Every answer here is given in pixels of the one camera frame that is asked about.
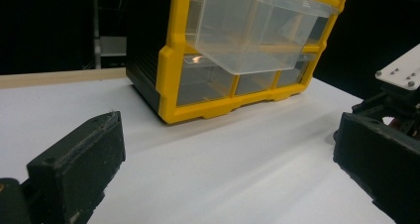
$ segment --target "white table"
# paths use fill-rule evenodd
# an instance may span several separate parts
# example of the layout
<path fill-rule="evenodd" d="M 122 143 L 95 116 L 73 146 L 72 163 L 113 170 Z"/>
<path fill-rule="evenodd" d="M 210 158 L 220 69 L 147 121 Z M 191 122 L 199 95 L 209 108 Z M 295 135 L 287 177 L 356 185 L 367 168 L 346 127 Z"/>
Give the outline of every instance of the white table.
<path fill-rule="evenodd" d="M 127 160 L 89 224 L 394 223 L 333 162 L 361 102 L 317 79 L 303 93 L 165 125 L 128 78 L 0 89 L 0 176 L 91 117 L 121 111 Z"/>

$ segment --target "white tabletop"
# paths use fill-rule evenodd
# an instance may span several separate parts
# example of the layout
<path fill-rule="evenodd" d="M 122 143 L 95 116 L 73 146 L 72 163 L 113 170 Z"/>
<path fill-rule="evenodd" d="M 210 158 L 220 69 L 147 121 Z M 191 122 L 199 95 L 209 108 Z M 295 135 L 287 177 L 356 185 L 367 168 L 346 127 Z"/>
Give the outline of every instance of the white tabletop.
<path fill-rule="evenodd" d="M 394 223 L 333 162 L 361 102 L 313 79 L 303 93 L 165 125 L 128 78 L 0 89 L 0 176 L 91 117 L 121 111 L 127 160 L 89 224 Z"/>

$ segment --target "dark background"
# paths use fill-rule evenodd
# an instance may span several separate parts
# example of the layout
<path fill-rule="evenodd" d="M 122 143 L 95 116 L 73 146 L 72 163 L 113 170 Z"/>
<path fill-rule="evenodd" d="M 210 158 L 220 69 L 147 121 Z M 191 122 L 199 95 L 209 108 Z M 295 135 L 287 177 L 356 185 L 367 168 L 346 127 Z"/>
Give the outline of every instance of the dark background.
<path fill-rule="evenodd" d="M 127 36 L 126 3 L 98 0 L 100 36 Z M 0 74 L 94 61 L 93 0 L 0 0 L 0 8 Z M 374 73 L 420 44 L 419 15 L 420 0 L 347 0 L 314 77 L 362 99 L 375 95 Z"/>

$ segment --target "yellow plastic frame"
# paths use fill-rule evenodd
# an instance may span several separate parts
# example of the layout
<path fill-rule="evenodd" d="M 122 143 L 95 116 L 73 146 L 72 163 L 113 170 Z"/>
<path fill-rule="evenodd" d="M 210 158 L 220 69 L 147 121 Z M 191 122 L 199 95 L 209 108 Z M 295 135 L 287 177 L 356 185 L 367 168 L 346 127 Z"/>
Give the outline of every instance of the yellow plastic frame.
<path fill-rule="evenodd" d="M 168 124 L 199 117 L 207 119 L 225 115 L 246 104 L 264 100 L 278 101 L 305 90 L 309 85 L 321 53 L 327 47 L 327 39 L 337 17 L 344 10 L 346 0 L 317 1 L 329 4 L 337 11 L 329 18 L 318 45 L 306 45 L 303 48 L 304 53 L 315 54 L 316 58 L 309 62 L 300 83 L 276 88 L 275 84 L 280 76 L 279 71 L 271 89 L 246 95 L 235 95 L 240 77 L 235 75 L 232 91 L 228 97 L 177 107 L 176 99 L 178 97 L 183 57 L 185 54 L 198 54 L 198 52 L 190 47 L 185 39 L 189 0 L 171 0 L 166 46 L 160 50 L 157 64 L 156 90 L 160 94 L 159 116 Z"/>

